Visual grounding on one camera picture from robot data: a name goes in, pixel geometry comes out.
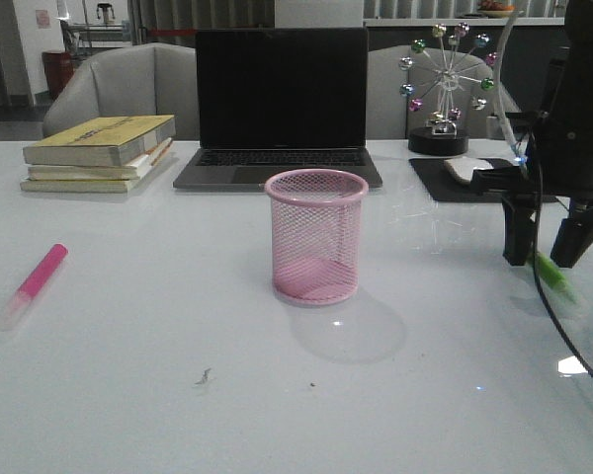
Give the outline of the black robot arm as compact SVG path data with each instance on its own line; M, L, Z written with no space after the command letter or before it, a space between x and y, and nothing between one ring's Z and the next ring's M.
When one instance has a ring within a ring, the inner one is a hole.
M529 128L526 161L476 170L471 189L498 192L505 216L504 258L522 266L534 251L533 214L544 196L567 197L551 259L573 267L593 243L593 1L571 1L564 17L569 52L550 111Z

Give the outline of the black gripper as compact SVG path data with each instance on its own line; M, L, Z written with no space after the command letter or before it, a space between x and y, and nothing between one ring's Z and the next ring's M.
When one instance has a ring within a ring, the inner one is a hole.
M476 194L503 193L503 257L524 266L533 252L537 197L571 198L551 249L551 259L572 268L593 244L593 120L575 124L547 117L529 130L518 165L475 170L469 185Z

